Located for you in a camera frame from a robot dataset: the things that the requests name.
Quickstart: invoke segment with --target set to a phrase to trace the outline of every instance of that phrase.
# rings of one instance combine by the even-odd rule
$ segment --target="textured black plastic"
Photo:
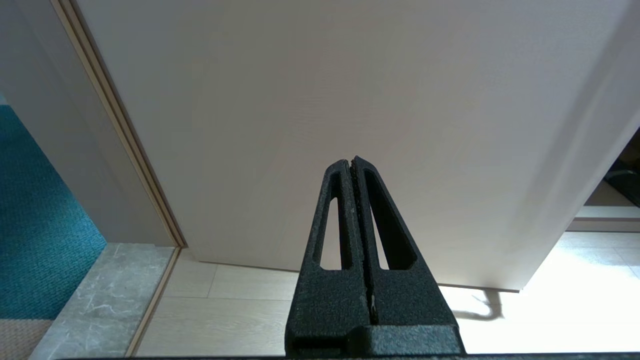
[[[342,270],[320,268],[329,203],[338,197]],[[378,265],[373,211],[389,270]],[[458,324],[376,168],[330,166],[287,327],[289,357],[464,354]]]
[[[324,270],[320,257],[329,205],[338,198],[342,270]],[[285,328],[288,356],[343,356],[347,335],[369,323],[362,245],[349,163],[324,173],[316,213]]]

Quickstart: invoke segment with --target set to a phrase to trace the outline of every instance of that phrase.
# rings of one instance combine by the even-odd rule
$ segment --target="white door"
[[[325,168],[359,155],[438,282],[520,289],[637,127],[640,92],[605,91],[629,3],[79,7],[199,260],[299,268]]]

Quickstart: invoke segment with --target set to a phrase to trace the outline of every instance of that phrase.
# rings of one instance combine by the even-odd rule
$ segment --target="teal carpet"
[[[13,110],[1,105],[0,318],[56,318],[105,244]]]

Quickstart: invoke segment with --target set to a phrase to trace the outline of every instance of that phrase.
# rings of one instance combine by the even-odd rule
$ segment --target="light wood floor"
[[[296,280],[185,249],[137,356],[283,355]],[[637,233],[565,233],[518,294],[441,290],[469,353],[640,351]]]

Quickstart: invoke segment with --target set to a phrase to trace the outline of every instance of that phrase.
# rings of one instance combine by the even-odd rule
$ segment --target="white wall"
[[[199,259],[298,268],[324,168],[357,154],[438,281],[501,288],[586,198],[528,228],[628,4],[79,1]]]
[[[172,246],[51,3],[0,1],[0,33],[0,91],[104,238]]]

